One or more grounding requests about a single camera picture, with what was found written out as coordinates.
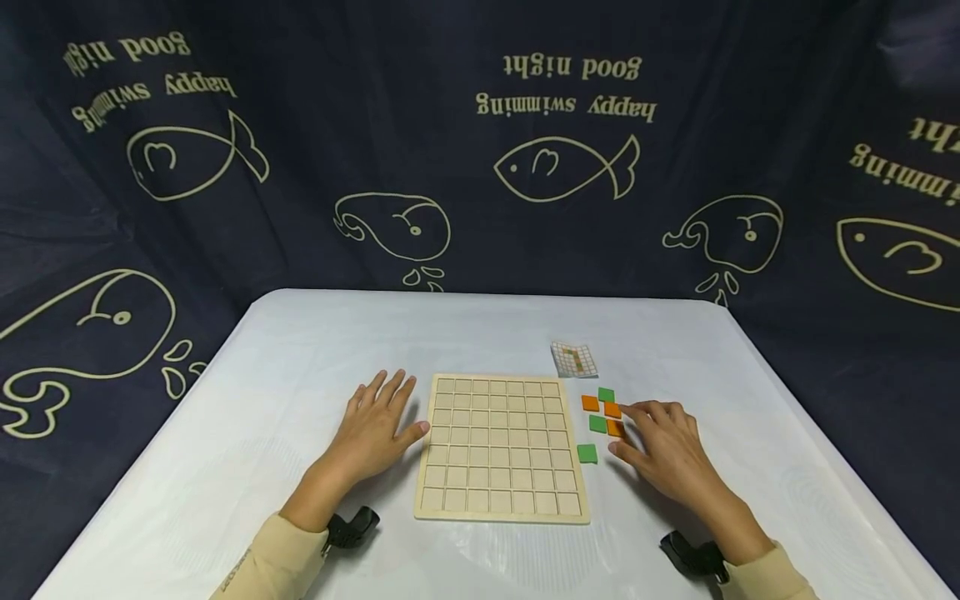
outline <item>white tablecloth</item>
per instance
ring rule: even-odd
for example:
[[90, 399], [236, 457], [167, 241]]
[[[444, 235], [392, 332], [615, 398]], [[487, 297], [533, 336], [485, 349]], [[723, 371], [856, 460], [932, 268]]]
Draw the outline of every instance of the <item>white tablecloth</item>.
[[599, 379], [566, 380], [592, 523], [413, 519], [419, 448], [340, 511], [382, 521], [336, 551], [317, 598], [710, 598], [660, 538], [690, 517], [637, 483], [587, 429], [579, 396], [682, 401], [730, 486], [822, 598], [954, 598], [713, 304], [283, 290], [256, 302], [37, 593], [40, 599], [206, 598], [332, 438], [356, 385], [405, 368], [426, 412], [434, 372], [555, 374], [550, 342], [588, 344]]

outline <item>sleeve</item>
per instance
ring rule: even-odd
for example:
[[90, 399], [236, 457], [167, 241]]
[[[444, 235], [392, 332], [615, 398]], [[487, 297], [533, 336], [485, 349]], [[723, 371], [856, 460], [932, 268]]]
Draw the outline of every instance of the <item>sleeve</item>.
[[300, 600], [324, 566], [328, 533], [271, 516], [210, 600]]
[[724, 600], [817, 600], [813, 588], [790, 563], [779, 543], [766, 556], [734, 566], [724, 562], [730, 580], [720, 586]]

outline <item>dark blue backdrop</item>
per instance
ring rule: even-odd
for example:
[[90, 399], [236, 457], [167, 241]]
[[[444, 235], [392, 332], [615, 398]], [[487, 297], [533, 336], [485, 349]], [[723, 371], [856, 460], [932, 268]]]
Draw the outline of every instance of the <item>dark blue backdrop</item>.
[[960, 591], [950, 0], [14, 0], [0, 579], [279, 287], [727, 304]]

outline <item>green tile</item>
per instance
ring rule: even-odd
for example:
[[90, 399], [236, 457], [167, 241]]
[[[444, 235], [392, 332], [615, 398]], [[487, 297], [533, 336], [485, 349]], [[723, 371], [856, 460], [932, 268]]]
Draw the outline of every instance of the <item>green tile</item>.
[[607, 433], [607, 420], [600, 415], [590, 415], [590, 431]]
[[577, 456], [580, 457], [581, 463], [593, 463], [597, 464], [597, 446], [594, 444], [579, 444], [577, 445]]

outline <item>fish tail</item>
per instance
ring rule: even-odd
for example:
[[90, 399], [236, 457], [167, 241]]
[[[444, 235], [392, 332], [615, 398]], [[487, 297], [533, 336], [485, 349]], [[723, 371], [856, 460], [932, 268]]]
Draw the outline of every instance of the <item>fish tail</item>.
[[250, 170], [261, 183], [270, 176], [270, 161], [256, 147], [253, 132], [237, 113], [228, 111], [230, 118], [230, 144], [233, 150], [243, 158]]
[[631, 134], [627, 143], [610, 161], [614, 200], [623, 198], [634, 189], [636, 182], [634, 166], [638, 160], [640, 160], [640, 142], [635, 135]]

